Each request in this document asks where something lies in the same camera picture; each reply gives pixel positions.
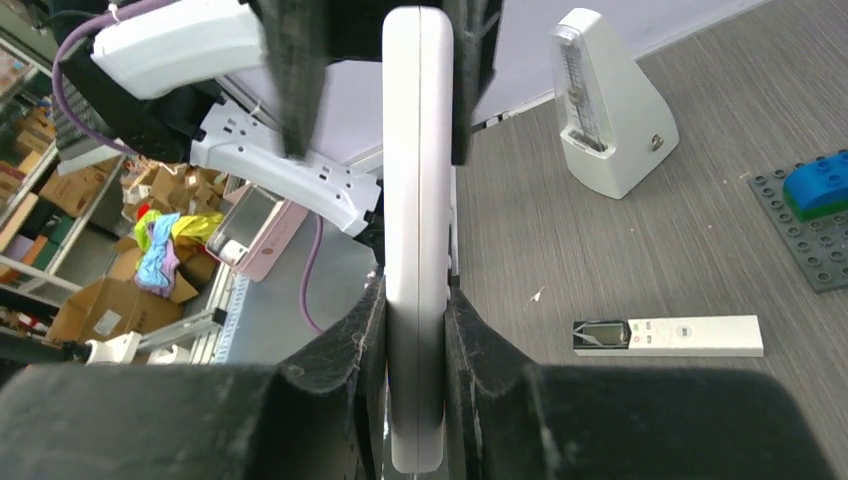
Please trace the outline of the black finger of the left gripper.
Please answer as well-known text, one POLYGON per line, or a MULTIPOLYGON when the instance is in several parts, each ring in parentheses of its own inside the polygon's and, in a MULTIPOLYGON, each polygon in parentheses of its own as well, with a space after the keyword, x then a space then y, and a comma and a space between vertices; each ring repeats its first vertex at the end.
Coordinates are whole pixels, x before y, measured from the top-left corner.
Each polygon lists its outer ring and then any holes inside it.
POLYGON ((266 0, 257 6, 277 95, 282 150, 287 158, 303 159, 311 147, 325 85, 327 3, 266 0))

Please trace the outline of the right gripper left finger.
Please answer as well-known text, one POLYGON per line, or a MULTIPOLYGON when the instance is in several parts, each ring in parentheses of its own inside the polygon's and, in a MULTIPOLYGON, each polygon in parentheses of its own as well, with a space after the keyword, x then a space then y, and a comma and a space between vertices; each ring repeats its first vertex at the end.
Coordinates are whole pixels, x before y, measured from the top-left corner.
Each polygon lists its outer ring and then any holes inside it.
POLYGON ((277 365, 32 366, 1 392, 5 479, 377 479, 383 279, 277 365))

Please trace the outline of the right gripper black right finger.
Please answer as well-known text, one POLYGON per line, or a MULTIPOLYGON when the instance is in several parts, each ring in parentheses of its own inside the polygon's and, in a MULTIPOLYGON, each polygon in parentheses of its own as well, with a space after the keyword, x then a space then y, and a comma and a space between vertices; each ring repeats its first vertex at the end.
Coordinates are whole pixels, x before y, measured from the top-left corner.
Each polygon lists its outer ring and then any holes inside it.
POLYGON ((831 479, 798 406, 751 371, 539 364, 453 289, 454 479, 831 479))

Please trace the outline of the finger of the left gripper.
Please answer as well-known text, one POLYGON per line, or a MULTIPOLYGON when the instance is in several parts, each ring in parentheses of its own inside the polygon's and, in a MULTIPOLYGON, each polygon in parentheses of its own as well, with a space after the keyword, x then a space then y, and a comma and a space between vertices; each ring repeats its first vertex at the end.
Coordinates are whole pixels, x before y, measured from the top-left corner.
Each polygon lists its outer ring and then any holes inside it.
POLYGON ((501 0, 447 0, 453 27, 454 69, 451 163, 466 163, 473 114, 495 76, 495 53, 502 16, 501 0))

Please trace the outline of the large white remote control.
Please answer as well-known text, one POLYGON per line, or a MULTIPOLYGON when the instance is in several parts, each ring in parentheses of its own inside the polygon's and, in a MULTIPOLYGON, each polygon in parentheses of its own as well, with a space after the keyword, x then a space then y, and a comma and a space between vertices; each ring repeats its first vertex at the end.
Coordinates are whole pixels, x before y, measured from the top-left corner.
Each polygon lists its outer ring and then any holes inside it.
POLYGON ((443 460, 449 298, 453 30, 435 7, 392 10, 382 32, 385 293, 392 463, 443 460))

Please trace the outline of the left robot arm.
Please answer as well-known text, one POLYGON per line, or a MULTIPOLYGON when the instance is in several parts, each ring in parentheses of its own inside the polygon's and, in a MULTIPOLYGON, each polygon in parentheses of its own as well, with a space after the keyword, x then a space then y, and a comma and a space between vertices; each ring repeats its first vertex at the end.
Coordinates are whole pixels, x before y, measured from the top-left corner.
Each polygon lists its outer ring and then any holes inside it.
POLYGON ((392 268, 443 267, 450 169, 493 75, 498 1, 136 1, 61 43, 98 140, 226 172, 298 203, 392 268), (384 176, 347 173, 312 140, 327 69, 382 66, 384 176))

